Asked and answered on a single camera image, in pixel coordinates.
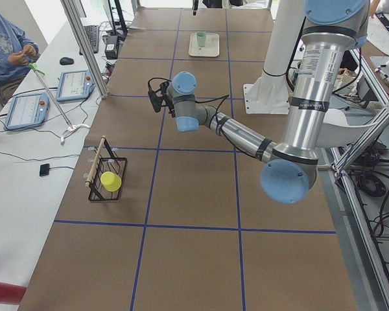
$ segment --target yellow cup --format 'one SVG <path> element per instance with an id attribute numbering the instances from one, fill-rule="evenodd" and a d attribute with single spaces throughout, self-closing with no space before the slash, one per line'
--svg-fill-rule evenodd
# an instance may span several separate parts
<path id="1" fill-rule="evenodd" d="M 101 183 L 107 191 L 115 192 L 121 187 L 121 177 L 113 172 L 104 172 L 101 175 Z"/>

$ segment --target keyboard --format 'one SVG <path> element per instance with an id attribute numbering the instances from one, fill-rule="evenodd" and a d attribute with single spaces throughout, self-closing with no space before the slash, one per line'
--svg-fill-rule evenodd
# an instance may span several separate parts
<path id="1" fill-rule="evenodd" d="M 99 50 L 99 26 L 98 25 L 87 25 L 84 26 L 86 36 L 88 37 L 89 43 L 91 44 L 92 51 L 98 53 Z"/>

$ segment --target light blue joint cap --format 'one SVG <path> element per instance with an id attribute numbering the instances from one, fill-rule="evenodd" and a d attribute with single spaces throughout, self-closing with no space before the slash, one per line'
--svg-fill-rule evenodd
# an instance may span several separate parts
<path id="1" fill-rule="evenodd" d="M 314 24 L 334 25 L 341 23 L 366 4 L 366 0 L 305 0 L 305 15 Z"/>
<path id="2" fill-rule="evenodd" d="M 197 81 L 196 77 L 188 71 L 180 71 L 174 78 L 171 80 L 171 85 L 177 93 L 182 95 L 190 95 L 196 89 Z"/>
<path id="3" fill-rule="evenodd" d="M 359 47 L 362 47 L 368 39 L 368 36 L 359 37 L 356 39 L 356 43 L 352 45 L 348 50 L 358 49 Z"/>
<path id="4" fill-rule="evenodd" d="M 197 131 L 199 129 L 199 121 L 192 117 L 177 117 L 176 124 L 179 132 Z"/>
<path id="5" fill-rule="evenodd" d="M 309 179 L 297 164 L 277 159 L 270 161 L 261 174 L 261 186 L 274 201 L 291 204 L 303 199 L 309 191 Z"/>

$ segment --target black wire rack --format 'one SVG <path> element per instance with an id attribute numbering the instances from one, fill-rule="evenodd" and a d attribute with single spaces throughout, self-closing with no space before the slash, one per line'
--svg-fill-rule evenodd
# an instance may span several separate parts
<path id="1" fill-rule="evenodd" d="M 89 171 L 85 182 L 85 185 L 91 189 L 88 200 L 91 202 L 118 200 L 123 187 L 127 162 L 128 160 L 126 157 L 118 157 L 115 152 L 112 151 L 105 136 L 102 136 L 98 149 L 95 151 L 95 157 L 92 162 L 91 170 Z M 113 172 L 120 177 L 121 187 L 119 187 L 118 190 L 111 192 L 104 188 L 100 178 L 105 172 Z"/>

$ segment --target hand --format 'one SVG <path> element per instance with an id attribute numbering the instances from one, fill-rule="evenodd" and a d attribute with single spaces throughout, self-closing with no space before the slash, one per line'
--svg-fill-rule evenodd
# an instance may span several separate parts
<path id="1" fill-rule="evenodd" d="M 29 56 L 35 56 L 36 55 L 36 49 L 31 44 L 26 44 L 23 47 L 23 53 Z"/>
<path id="2" fill-rule="evenodd" d="M 10 54 L 8 56 L 7 60 L 13 66 L 26 66 L 27 65 L 27 57 L 23 54 L 23 51 Z"/>

